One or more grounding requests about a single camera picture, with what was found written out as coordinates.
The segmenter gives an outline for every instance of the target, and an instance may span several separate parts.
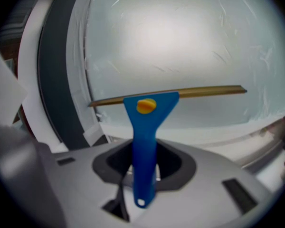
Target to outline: gray plastic panel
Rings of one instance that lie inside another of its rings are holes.
[[[24,131],[0,127],[0,179],[17,205],[42,227],[66,227],[65,214],[37,149],[49,150]]]
[[[89,224],[88,227],[93,224],[110,227],[110,222],[115,227],[130,224],[148,228],[220,226],[242,216],[238,205],[222,185],[222,181],[232,178],[237,179],[258,203],[269,196],[269,191],[251,174],[228,159],[194,147],[162,141],[193,156],[197,171],[182,189],[157,193],[139,217],[131,219],[132,211],[127,210],[131,221],[127,224],[101,210],[104,204],[116,197],[118,186],[104,183],[91,168],[96,156],[125,142],[59,153],[55,157],[41,150],[50,182],[62,203],[69,227],[77,227],[80,223]],[[70,157],[75,161],[58,166],[56,161]]]

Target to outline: hanging hole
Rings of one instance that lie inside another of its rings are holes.
[[[74,161],[75,161],[74,158],[68,157],[68,158],[64,158],[64,159],[58,160],[58,161],[57,161],[57,164],[60,165],[60,166],[62,166],[62,165],[67,165],[67,164],[69,164],[69,163],[72,163],[72,162],[74,162]]]
[[[129,166],[129,169],[128,169],[128,171],[127,171],[127,174],[128,174],[128,175],[132,175],[132,174],[133,174],[133,166],[132,166],[132,165]]]
[[[156,180],[160,181],[161,180],[161,172],[160,172],[160,167],[158,164],[155,166],[155,173],[156,173]]]
[[[142,200],[142,199],[138,199],[138,200],[137,200],[137,203],[138,203],[140,206],[144,206],[146,202],[145,202],[144,200]]]

